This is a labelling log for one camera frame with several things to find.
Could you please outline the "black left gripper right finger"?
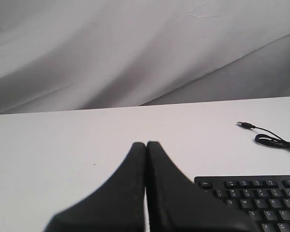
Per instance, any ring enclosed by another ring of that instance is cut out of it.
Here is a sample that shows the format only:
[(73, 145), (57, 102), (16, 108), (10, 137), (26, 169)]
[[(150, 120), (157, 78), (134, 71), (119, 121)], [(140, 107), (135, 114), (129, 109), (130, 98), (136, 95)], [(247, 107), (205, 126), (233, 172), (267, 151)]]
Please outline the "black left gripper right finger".
[(159, 142), (146, 146), (146, 194), (153, 232), (258, 232), (250, 217), (195, 186)]

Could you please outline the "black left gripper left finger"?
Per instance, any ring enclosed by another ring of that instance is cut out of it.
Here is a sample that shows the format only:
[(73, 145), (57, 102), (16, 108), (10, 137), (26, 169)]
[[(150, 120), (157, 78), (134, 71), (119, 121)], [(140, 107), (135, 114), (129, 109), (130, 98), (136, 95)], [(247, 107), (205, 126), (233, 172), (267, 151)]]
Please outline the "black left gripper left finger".
[(55, 214), (47, 232), (143, 232), (145, 230), (145, 145), (127, 156), (94, 193)]

